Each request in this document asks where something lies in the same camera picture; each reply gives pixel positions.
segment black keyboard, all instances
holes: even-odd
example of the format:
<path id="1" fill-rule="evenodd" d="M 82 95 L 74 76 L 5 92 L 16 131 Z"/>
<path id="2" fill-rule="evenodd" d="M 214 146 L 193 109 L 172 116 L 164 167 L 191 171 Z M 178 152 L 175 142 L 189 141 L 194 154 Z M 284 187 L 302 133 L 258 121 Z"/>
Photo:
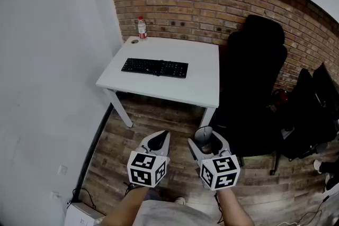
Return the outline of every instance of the black keyboard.
<path id="1" fill-rule="evenodd" d="M 121 70 L 130 73 L 186 78 L 188 66 L 188 63 L 182 62 L 128 58 Z"/>

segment chair backrest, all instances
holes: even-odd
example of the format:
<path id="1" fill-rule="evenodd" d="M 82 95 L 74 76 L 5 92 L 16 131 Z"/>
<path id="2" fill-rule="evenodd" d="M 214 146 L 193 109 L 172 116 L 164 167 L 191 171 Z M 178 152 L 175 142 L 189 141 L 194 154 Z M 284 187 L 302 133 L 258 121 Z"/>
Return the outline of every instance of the chair backrest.
<path id="1" fill-rule="evenodd" d="M 315 91 L 322 105 L 330 111 L 333 120 L 339 119 L 339 93 L 322 63 L 313 73 Z"/>
<path id="2" fill-rule="evenodd" d="M 336 137 L 331 115 L 318 100 L 314 80 L 307 69 L 301 70 L 289 95 L 288 107 L 289 119 L 295 130 L 284 140 L 282 153 L 286 157 L 302 156 L 311 147 Z"/>
<path id="3" fill-rule="evenodd" d="M 228 38 L 225 60 L 227 106 L 247 105 L 254 110 L 269 104 L 278 73 L 286 59 L 282 27 L 269 19 L 250 15 L 243 31 Z"/>

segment water bottle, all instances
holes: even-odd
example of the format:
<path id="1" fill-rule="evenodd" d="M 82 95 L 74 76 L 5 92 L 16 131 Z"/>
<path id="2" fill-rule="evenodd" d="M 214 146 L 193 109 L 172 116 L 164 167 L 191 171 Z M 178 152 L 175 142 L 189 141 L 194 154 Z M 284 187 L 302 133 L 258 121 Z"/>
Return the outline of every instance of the water bottle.
<path id="1" fill-rule="evenodd" d="M 146 41 L 146 38 L 147 38 L 146 24 L 142 16 L 139 16 L 138 31 L 139 31 L 140 40 Z"/>

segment brick wall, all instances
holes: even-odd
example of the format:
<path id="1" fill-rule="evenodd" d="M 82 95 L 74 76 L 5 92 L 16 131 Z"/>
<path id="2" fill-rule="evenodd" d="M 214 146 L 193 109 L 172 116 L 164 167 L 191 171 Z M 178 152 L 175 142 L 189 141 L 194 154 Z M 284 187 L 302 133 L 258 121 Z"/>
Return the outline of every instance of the brick wall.
<path id="1" fill-rule="evenodd" d="M 142 15 L 150 37 L 214 43 L 222 49 L 249 14 L 280 23 L 288 57 L 275 88 L 292 90 L 299 72 L 311 73 L 324 62 L 339 82 L 338 23 L 310 0 L 114 0 L 121 34 L 138 35 Z"/>

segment forearm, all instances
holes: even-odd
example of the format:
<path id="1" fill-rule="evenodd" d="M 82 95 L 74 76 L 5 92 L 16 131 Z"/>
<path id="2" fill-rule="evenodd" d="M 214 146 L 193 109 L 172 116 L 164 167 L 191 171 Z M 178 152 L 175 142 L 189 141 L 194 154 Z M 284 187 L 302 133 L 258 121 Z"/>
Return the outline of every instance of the forearm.
<path id="1" fill-rule="evenodd" d="M 254 226 L 230 188 L 217 192 L 225 226 Z"/>
<path id="2" fill-rule="evenodd" d="M 113 212 L 105 217 L 101 226 L 132 226 L 148 190 L 148 187 L 131 190 Z"/>

